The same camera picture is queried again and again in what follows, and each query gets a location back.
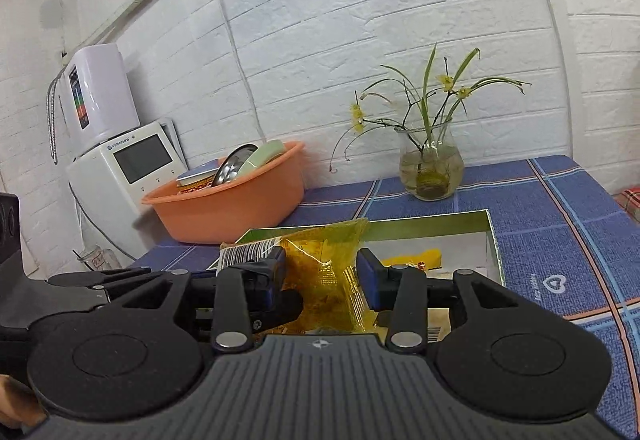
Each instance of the digital screen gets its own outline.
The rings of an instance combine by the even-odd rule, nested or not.
[[[76,113],[78,113],[78,120],[80,121],[80,127],[84,129],[89,125],[89,115],[86,113],[84,106],[84,98],[82,98],[82,88],[80,87],[80,81],[78,80],[78,70],[74,68],[69,73],[69,84],[71,85],[71,93],[74,96],[74,104],[76,105]]]
[[[136,142],[113,153],[129,184],[170,164],[172,159],[158,135]]]

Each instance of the orange plastic basin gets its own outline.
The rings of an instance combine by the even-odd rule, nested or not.
[[[305,194],[302,142],[286,142],[287,152],[226,184],[178,194],[171,181],[142,198],[152,205],[169,235],[185,243],[234,243],[247,230],[276,227]]]

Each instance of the metal bowl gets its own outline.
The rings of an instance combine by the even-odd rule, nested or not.
[[[247,158],[249,158],[249,156],[251,156],[257,149],[257,145],[245,144],[233,151],[220,166],[220,169],[213,180],[213,185],[226,184],[226,182],[235,180],[242,164],[244,164]]]

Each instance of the water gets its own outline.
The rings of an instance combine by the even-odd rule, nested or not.
[[[403,153],[400,179],[406,190],[420,200],[435,201],[450,197],[462,181],[465,164],[454,146],[442,146],[438,152],[418,150]]]

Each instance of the yellow flower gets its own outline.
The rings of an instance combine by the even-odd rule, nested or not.
[[[471,88],[470,87],[464,87],[462,86],[459,90],[458,90],[458,98],[460,100],[465,100],[466,97],[468,97],[471,94]]]
[[[364,113],[358,104],[351,104],[351,121],[356,133],[364,131]]]
[[[441,81],[442,85],[444,86],[444,91],[445,93],[448,93],[449,91],[451,91],[451,89],[453,89],[453,77],[449,76],[448,74],[440,74],[436,77],[439,81]]]

